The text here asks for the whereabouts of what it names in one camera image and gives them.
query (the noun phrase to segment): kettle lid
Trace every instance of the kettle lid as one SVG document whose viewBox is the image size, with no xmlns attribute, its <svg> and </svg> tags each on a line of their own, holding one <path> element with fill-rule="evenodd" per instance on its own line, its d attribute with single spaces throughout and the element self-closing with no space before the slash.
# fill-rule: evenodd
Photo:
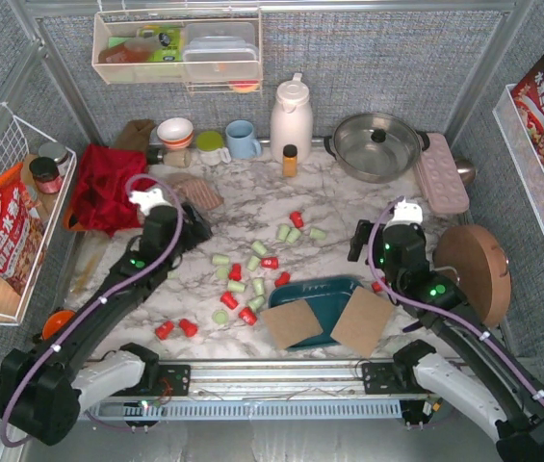
<svg viewBox="0 0 544 462">
<path fill-rule="evenodd" d="M 293 80 L 283 82 L 278 86 L 276 98 L 281 103 L 298 106 L 308 102 L 310 99 L 310 90 L 306 84 L 301 82 L 301 74 L 297 73 L 293 76 Z"/>
</svg>

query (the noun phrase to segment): blue mug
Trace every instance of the blue mug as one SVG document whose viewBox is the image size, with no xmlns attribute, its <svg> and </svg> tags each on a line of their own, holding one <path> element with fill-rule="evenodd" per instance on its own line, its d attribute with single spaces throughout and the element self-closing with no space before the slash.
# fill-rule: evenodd
<svg viewBox="0 0 544 462">
<path fill-rule="evenodd" d="M 233 159 L 252 159 L 261 155 L 261 143 L 254 125 L 247 120 L 234 120 L 226 127 L 226 145 Z"/>
</svg>

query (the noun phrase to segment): pink egg carton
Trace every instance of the pink egg carton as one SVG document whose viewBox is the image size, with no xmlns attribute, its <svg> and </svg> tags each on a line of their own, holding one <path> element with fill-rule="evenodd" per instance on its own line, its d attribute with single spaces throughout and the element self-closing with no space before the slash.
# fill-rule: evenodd
<svg viewBox="0 0 544 462">
<path fill-rule="evenodd" d="M 440 133 L 428 133 L 430 146 L 415 164 L 415 176 L 429 208 L 436 215 L 457 215 L 468 210 L 468 194 L 447 140 Z"/>
</svg>

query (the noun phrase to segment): stainless steel pot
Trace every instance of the stainless steel pot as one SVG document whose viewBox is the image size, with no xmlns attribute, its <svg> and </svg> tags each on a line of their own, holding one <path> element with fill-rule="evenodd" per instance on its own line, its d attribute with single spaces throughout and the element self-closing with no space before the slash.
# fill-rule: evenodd
<svg viewBox="0 0 544 462">
<path fill-rule="evenodd" d="M 415 165 L 421 152 L 429 148 L 429 138 L 399 118 L 372 113 L 343 120 L 333 137 L 324 138 L 324 146 L 350 176 L 388 183 Z"/>
</svg>

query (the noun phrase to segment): cardboard square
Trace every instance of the cardboard square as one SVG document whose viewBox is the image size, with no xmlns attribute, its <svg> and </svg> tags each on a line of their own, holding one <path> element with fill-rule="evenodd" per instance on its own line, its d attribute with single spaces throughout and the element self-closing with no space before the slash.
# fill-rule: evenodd
<svg viewBox="0 0 544 462">
<path fill-rule="evenodd" d="M 389 300 L 358 287 L 333 328 L 331 338 L 369 358 L 393 311 L 394 305 Z"/>
<path fill-rule="evenodd" d="M 274 306 L 262 311 L 261 317 L 281 349 L 323 333 L 323 328 L 305 300 Z"/>
</svg>

